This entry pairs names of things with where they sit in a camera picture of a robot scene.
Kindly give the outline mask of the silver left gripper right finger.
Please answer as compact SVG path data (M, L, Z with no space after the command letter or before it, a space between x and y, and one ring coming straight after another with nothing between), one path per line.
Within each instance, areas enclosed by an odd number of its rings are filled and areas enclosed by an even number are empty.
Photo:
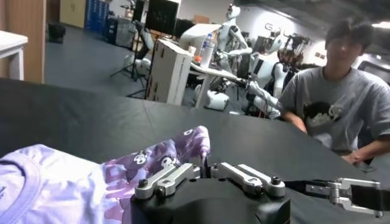
M233 166L227 162L212 165L210 173L213 178L232 180L250 195L258 195L265 191L271 197L285 196L285 183L277 176L270 177L245 164Z

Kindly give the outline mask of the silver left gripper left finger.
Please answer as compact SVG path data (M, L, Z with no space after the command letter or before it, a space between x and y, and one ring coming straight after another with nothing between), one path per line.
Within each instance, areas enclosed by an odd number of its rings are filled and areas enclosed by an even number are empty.
M185 180L199 178L201 168L191 163L168 165L147 179L141 179L135 188L135 198L146 200L154 194L168 197L175 194L177 186Z

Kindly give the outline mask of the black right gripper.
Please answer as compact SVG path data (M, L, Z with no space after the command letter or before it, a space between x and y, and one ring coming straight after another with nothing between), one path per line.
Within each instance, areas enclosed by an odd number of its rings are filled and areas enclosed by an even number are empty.
M336 180L285 181L285 186L295 191L305 190L312 197L324 198L346 211L383 217L383 210L389 210L389 189L380 187L379 181L353 178Z

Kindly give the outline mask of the person left hand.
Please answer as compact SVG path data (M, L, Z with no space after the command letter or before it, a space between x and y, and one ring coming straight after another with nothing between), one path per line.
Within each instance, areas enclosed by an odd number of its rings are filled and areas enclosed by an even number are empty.
M364 162L364 158L358 152L352 152L348 155L343 155L341 158L354 166Z

